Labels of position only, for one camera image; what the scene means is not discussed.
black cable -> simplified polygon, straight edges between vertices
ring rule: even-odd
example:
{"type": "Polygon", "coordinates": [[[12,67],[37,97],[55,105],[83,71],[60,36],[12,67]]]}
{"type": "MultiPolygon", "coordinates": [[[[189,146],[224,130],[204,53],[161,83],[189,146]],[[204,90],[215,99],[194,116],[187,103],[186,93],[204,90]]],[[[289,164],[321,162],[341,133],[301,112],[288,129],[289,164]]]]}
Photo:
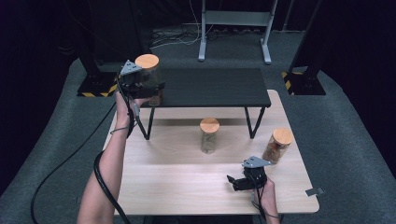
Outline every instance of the black cable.
{"type": "Polygon", "coordinates": [[[184,30],[183,26],[181,26],[181,32],[175,32],[175,35],[167,35],[165,32],[155,32],[153,34],[153,39],[151,40],[150,43],[150,48],[157,48],[162,45],[167,45],[172,41],[170,44],[175,43],[174,41],[181,41],[179,44],[183,44],[182,40],[184,38],[192,37],[196,38],[197,33],[193,30],[184,30]]]}
{"type": "Polygon", "coordinates": [[[267,215],[267,216],[269,216],[269,217],[275,217],[275,218],[278,218],[278,219],[279,219],[279,223],[282,223],[283,215],[281,215],[280,217],[276,217],[276,216],[272,216],[272,215],[268,214],[267,212],[265,212],[265,210],[264,210],[263,207],[262,207],[262,194],[260,194],[259,189],[257,188],[256,180],[253,178],[253,176],[252,176],[251,174],[247,174],[247,175],[249,175],[249,178],[253,181],[254,188],[255,188],[255,190],[256,190],[256,192],[257,192],[257,198],[258,198],[258,200],[259,200],[259,204],[256,204],[256,203],[252,202],[253,205],[254,205],[257,209],[259,209],[260,214],[262,215],[263,218],[265,218],[265,215],[267,215]]]}
{"type": "Polygon", "coordinates": [[[131,109],[131,105],[129,104],[129,96],[126,96],[123,92],[123,90],[121,89],[120,86],[120,76],[117,76],[116,78],[117,81],[117,86],[119,88],[120,94],[122,96],[123,101],[126,104],[126,107],[128,108],[128,115],[129,115],[129,129],[128,129],[128,135],[127,138],[129,137],[129,135],[131,134],[131,132],[134,130],[134,111],[131,109]]]}
{"type": "Polygon", "coordinates": [[[93,170],[95,172],[95,176],[96,179],[98,180],[99,186],[102,188],[103,193],[107,196],[107,198],[110,200],[110,202],[113,204],[113,206],[117,209],[117,211],[119,212],[122,220],[124,221],[124,223],[131,223],[128,220],[128,217],[125,215],[124,211],[122,210],[121,206],[119,205],[119,203],[117,203],[117,200],[113,197],[113,195],[111,194],[110,190],[108,189],[107,185],[105,184],[105,181],[102,178],[102,175],[100,174],[100,169],[99,169],[99,162],[100,159],[102,158],[103,155],[103,151],[101,151],[95,159],[94,165],[93,165],[93,170]]]}
{"type": "Polygon", "coordinates": [[[78,153],[84,146],[85,144],[91,139],[91,137],[96,133],[96,131],[99,129],[99,127],[102,125],[102,123],[105,121],[107,118],[108,114],[110,114],[111,110],[114,108],[114,105],[110,107],[110,109],[107,111],[105,116],[102,118],[102,120],[99,122],[99,124],[96,126],[96,128],[93,130],[93,132],[85,139],[85,141],[78,147],[76,151],[74,151],[69,157],[67,157],[61,164],[59,164],[55,169],[53,169],[38,185],[37,189],[35,190],[35,193],[33,195],[32,201],[30,202],[30,216],[35,224],[38,224],[37,220],[35,219],[35,197],[37,193],[40,191],[41,187],[43,184],[47,181],[47,179],[55,173],[60,167],[62,167],[67,161],[69,161],[76,153],[78,153]]]}
{"type": "Polygon", "coordinates": [[[237,33],[236,32],[230,32],[230,31],[221,32],[221,31],[216,31],[215,30],[215,31],[212,31],[212,32],[208,33],[206,35],[206,39],[214,41],[214,40],[217,40],[219,38],[228,37],[228,36],[234,36],[234,35],[237,35],[237,33]]]}

table leg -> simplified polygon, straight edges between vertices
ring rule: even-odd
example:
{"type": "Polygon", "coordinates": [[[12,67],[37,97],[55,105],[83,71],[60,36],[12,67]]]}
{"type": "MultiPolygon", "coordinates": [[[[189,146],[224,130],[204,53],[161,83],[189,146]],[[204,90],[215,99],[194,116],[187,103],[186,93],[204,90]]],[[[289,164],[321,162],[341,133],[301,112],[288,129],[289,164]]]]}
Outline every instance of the table leg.
{"type": "Polygon", "coordinates": [[[248,108],[245,106],[245,114],[247,115],[247,127],[248,127],[248,133],[250,135],[250,138],[253,139],[254,136],[256,135],[257,130],[260,127],[260,123],[262,122],[262,115],[264,114],[265,107],[262,107],[260,110],[260,115],[257,118],[256,126],[254,127],[254,130],[251,129],[251,123],[250,123],[250,116],[248,114],[248,108]]]}
{"type": "Polygon", "coordinates": [[[139,125],[140,131],[142,131],[143,136],[145,136],[146,140],[149,140],[149,136],[151,135],[151,126],[152,126],[152,121],[154,119],[154,112],[155,112],[155,107],[151,108],[151,112],[149,114],[149,120],[148,120],[148,132],[146,133],[145,127],[143,127],[142,122],[140,120],[137,120],[137,125],[139,125]]]}
{"type": "Polygon", "coordinates": [[[267,28],[265,29],[265,36],[264,38],[261,39],[262,43],[262,54],[264,55],[264,62],[265,64],[271,64],[271,56],[270,56],[270,51],[268,50],[268,38],[271,33],[271,28],[272,28],[272,23],[274,21],[274,16],[275,16],[275,11],[276,11],[276,5],[277,5],[277,0],[274,0],[274,3],[272,4],[271,12],[268,16],[268,21],[267,21],[267,28]]]}
{"type": "Polygon", "coordinates": [[[201,45],[199,47],[198,61],[203,62],[205,60],[206,52],[206,6],[205,0],[202,0],[202,22],[201,22],[201,45]]]}

gray floor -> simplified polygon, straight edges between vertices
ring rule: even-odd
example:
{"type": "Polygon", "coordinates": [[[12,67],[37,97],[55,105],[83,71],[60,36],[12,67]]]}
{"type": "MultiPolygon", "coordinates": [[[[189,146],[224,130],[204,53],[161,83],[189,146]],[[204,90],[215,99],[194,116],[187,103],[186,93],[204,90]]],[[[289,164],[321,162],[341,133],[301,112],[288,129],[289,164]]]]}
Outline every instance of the gray floor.
{"type": "MultiPolygon", "coordinates": [[[[276,90],[318,197],[315,214],[287,214],[283,223],[396,223],[396,181],[343,90],[328,76],[318,79],[325,96],[288,95],[281,72],[288,70],[303,33],[273,32],[272,65],[264,65],[260,35],[234,35],[208,41],[206,60],[198,63],[198,42],[153,49],[161,68],[260,68],[268,89],[276,90]]],[[[105,64],[118,71],[121,64],[105,64]]],[[[70,67],[51,120],[6,192],[0,198],[0,223],[32,223],[30,202],[38,184],[78,149],[113,105],[114,98],[77,97],[85,77],[79,61],[70,67]]],[[[78,201],[102,149],[111,116],[91,140],[43,185],[35,200],[39,223],[74,223],[78,201]]],[[[143,217],[131,217],[143,223],[143,217]]]]}

wrist strap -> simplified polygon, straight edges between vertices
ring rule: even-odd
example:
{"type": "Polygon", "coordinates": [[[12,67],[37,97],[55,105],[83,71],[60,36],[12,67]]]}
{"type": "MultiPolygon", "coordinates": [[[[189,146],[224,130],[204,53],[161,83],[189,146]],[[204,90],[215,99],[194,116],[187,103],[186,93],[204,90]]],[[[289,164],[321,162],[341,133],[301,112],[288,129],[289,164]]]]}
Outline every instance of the wrist strap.
{"type": "Polygon", "coordinates": [[[124,130],[124,129],[129,129],[129,126],[127,126],[127,127],[123,127],[123,128],[118,128],[118,129],[115,129],[115,130],[111,131],[111,132],[110,132],[110,134],[113,134],[113,133],[114,133],[114,132],[116,132],[116,131],[119,131],[119,130],[124,130]]]}

yellow and black tape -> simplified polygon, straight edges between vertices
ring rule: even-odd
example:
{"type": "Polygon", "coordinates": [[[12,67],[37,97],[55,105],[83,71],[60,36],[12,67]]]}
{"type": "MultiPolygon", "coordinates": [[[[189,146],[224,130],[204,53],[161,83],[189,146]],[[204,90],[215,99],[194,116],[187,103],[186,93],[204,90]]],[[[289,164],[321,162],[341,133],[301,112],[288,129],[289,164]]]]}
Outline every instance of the yellow and black tape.
{"type": "MultiPolygon", "coordinates": [[[[293,73],[294,75],[303,75],[304,73],[293,73]]],[[[283,81],[286,85],[286,90],[288,91],[289,95],[294,95],[293,87],[290,82],[290,75],[287,72],[282,72],[283,81]]]]}
{"type": "Polygon", "coordinates": [[[108,91],[82,91],[82,92],[78,93],[78,96],[83,96],[83,97],[108,97],[108,96],[112,96],[116,89],[117,89],[117,81],[115,80],[113,85],[108,89],[108,91]]]}

